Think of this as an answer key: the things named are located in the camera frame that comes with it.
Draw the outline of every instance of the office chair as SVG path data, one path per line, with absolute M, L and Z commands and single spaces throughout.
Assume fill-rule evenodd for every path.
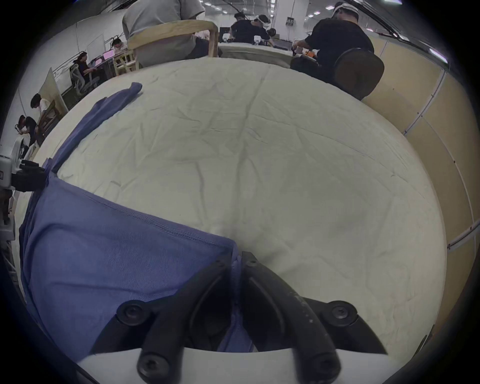
M 85 83 L 84 77 L 80 74 L 80 70 L 78 69 L 78 64 L 74 64 L 70 67 L 70 77 L 72 79 L 72 83 L 74 85 L 75 91 L 79 100 L 84 98 L 92 89 L 96 88 L 98 81 L 100 80 L 99 77 L 95 77 L 92 79 L 92 74 L 89 73 L 90 81 Z
M 362 100 L 380 82 L 384 69 L 382 60 L 372 52 L 361 48 L 349 49 L 335 62 L 332 84 Z

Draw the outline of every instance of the man in gray shirt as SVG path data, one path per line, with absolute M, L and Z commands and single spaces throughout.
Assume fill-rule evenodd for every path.
M 125 13 L 125 38 L 155 25 L 196 19 L 205 8 L 199 0 L 138 0 Z M 170 37 L 139 47 L 136 58 L 143 67 L 169 61 L 194 59 L 208 54 L 208 42 L 194 35 Z

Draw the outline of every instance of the beige partition panel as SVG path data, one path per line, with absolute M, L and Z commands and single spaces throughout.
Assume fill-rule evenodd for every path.
M 380 58 L 385 72 L 363 102 L 405 132 L 432 98 L 443 70 L 422 55 L 391 42 L 386 43 Z
M 467 194 L 453 159 L 442 141 L 423 118 L 406 135 L 419 154 L 437 192 L 445 223 L 447 242 L 470 225 Z
M 61 97 L 51 68 L 49 69 L 47 77 L 38 93 L 40 93 L 40 95 L 48 101 L 55 100 L 55 108 L 58 109 L 62 116 L 65 116 L 68 113 L 68 108 Z
M 435 334 L 444 325 L 448 314 L 455 305 L 463 286 L 465 285 L 473 261 L 475 260 L 473 239 L 447 255 L 447 274 L 445 278 L 444 295 L 438 313 L 433 333 Z
M 471 202 L 470 221 L 479 219 L 480 131 L 467 93 L 450 74 L 445 75 L 442 87 L 423 116 L 456 162 Z
M 376 37 L 368 36 L 370 41 L 372 42 L 373 45 L 373 50 L 375 51 L 375 55 L 380 57 L 381 53 L 383 52 L 385 45 L 387 43 L 386 40 L 379 39 Z

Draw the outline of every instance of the woman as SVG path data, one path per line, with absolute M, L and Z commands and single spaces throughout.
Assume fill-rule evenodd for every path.
M 80 55 L 78 55 L 77 59 L 73 61 L 74 64 L 78 64 L 78 69 L 80 71 L 80 74 L 83 76 L 86 82 L 90 81 L 90 76 L 88 76 L 89 73 L 95 72 L 96 68 L 89 68 L 87 65 L 87 53 L 86 52 L 81 52 Z

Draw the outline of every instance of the white wall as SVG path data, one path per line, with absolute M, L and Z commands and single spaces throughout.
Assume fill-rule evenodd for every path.
M 213 14 L 213 15 L 205 15 L 204 13 L 201 13 L 197 16 L 198 20 L 207 20 L 215 23 L 218 28 L 220 27 L 231 27 L 235 20 L 235 17 L 233 17 L 233 14 L 224 14 L 224 13 L 218 13 L 218 14 Z
M 304 25 L 309 0 L 277 0 L 273 28 L 283 40 L 293 41 L 307 37 L 307 28 Z M 287 17 L 293 17 L 295 23 L 292 26 L 285 25 Z
M 126 10 L 108 12 L 81 20 L 53 36 L 33 53 L 10 104 L 0 138 L 0 154 L 10 154 L 17 137 L 15 124 L 18 123 L 20 115 L 38 119 L 38 111 L 30 108 L 30 100 L 38 93 L 48 70 L 56 69 L 72 56 L 86 50 L 87 45 L 100 34 L 103 34 L 105 40 L 122 34 L 121 20 L 125 12 Z M 61 92 L 65 90 L 61 85 L 68 87 L 69 81 L 68 75 L 67 80 L 59 84 Z
M 15 124 L 18 123 L 18 118 L 20 115 L 25 115 L 25 111 L 22 107 L 20 95 L 18 94 L 17 90 L 17 92 L 15 92 L 15 96 L 13 96 L 12 103 L 10 104 L 7 119 L 5 120 L 5 125 L 1 134 L 0 155 L 10 156 L 13 143 L 18 136 L 18 133 L 15 129 Z

